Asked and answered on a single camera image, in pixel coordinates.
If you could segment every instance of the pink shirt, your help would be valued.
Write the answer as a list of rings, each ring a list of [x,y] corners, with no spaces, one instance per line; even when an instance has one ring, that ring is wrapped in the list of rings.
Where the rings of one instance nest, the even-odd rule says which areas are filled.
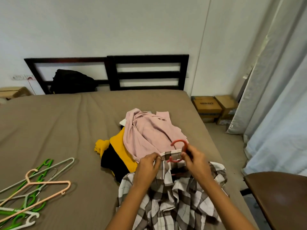
[[[153,152],[181,149],[184,145],[182,142],[170,145],[177,139],[187,141],[181,129],[172,125],[168,111],[154,115],[135,108],[127,112],[123,141],[127,151],[137,162]]]

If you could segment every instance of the black backpack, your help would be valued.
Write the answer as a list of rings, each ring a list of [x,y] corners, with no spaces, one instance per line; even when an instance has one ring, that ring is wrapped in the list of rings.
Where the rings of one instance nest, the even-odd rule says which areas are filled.
[[[97,82],[87,75],[73,70],[58,69],[53,78],[50,92],[52,94],[94,92],[97,86]]]

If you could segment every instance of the brown bed sheet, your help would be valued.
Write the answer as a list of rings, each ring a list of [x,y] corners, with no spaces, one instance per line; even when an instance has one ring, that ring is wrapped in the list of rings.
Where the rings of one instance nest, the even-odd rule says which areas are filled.
[[[49,201],[29,229],[105,229],[114,214],[118,184],[111,173],[101,169],[94,146],[98,139],[116,135],[120,131],[119,122],[133,108],[153,113],[169,111],[173,125],[182,129],[191,144],[204,151],[210,161],[223,163],[183,91],[128,90],[10,100],[0,107],[0,190],[23,179],[28,170],[47,158],[54,159],[53,164],[76,158],[73,167],[57,178],[70,180],[71,189]],[[230,173],[228,178],[226,191],[232,202],[256,226]],[[46,187],[39,197],[42,199],[60,189]],[[206,223],[205,229],[224,229],[224,226]]]

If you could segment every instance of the pile of clothes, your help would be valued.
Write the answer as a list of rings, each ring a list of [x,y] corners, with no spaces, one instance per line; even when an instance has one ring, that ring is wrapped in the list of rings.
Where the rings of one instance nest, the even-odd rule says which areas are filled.
[[[109,140],[99,139],[95,151],[100,154],[101,166],[112,171],[120,183],[119,208],[133,184],[134,172],[144,156],[157,152],[162,158],[159,172],[140,205],[133,230],[139,229],[204,229],[206,216],[220,221],[208,195],[186,169],[185,162],[167,162],[180,159],[186,142],[181,129],[173,126],[168,112],[141,112],[133,109],[120,122],[122,130]],[[226,171],[222,164],[210,162],[213,178],[222,187]]]

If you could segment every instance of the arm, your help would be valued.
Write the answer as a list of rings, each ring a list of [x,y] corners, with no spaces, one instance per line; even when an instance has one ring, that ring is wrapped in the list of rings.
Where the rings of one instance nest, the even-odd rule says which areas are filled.
[[[133,185],[106,230],[132,229],[141,202],[156,177],[160,164],[161,158],[157,153],[147,155],[140,160],[133,178]]]
[[[227,230],[255,230],[255,227],[232,204],[229,197],[213,179],[205,154],[190,144],[188,145],[188,151],[191,153],[192,158],[184,152],[181,156],[185,160],[186,166],[192,176],[210,197],[225,228]]]

